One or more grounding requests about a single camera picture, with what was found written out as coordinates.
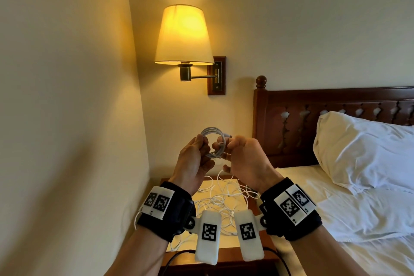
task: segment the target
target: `wooden headboard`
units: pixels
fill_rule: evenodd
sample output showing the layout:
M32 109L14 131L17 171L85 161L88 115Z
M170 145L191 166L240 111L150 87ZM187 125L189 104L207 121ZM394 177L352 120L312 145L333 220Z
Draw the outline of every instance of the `wooden headboard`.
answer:
M414 125L414 87L266 90L266 77L256 79L253 137L274 167L317 164L313 154L321 114L340 111L368 120Z

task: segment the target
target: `wall lamp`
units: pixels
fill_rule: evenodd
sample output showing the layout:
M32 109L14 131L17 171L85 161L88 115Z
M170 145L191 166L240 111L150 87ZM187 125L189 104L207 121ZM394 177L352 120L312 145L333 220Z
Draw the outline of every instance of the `wall lamp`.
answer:
M172 5L164 9L155 63L179 66L181 81L208 78L208 95L226 93L226 57L213 57L200 8ZM191 76L192 66L208 66L207 75Z

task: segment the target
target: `wall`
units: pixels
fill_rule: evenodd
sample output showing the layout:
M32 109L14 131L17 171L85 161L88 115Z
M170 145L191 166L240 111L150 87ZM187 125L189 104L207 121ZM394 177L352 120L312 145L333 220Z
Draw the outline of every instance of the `wall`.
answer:
M128 0L1 0L0 275L103 275L148 178Z
M213 54L227 56L226 96L209 97L205 80L180 83L177 67L153 63L163 8L175 3L204 10ZM205 127L250 136L258 75L270 90L414 85L414 0L130 4L154 177L171 174L179 149Z

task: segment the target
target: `wrist strap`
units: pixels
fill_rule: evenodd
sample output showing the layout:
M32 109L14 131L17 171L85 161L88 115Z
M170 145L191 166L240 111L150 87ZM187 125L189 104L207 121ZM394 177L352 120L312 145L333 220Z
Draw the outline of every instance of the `wrist strap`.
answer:
M168 181L152 188L140 213L137 225L148 228L168 242L184 232L184 224L189 216L196 215L191 195Z
M316 204L289 178L265 191L260 198L269 235L285 236L288 241L294 241L322 225Z

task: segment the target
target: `person's right hand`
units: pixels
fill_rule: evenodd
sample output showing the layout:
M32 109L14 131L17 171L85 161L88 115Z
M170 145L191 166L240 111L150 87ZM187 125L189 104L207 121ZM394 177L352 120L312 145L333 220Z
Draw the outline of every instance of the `person's right hand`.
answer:
M219 142L222 141L223 139L219 137L212 147L220 148ZM231 168L227 165L223 166L225 172L234 174L260 194L284 179L273 168L259 141L255 138L243 136L226 138L226 149L222 158L231 161Z

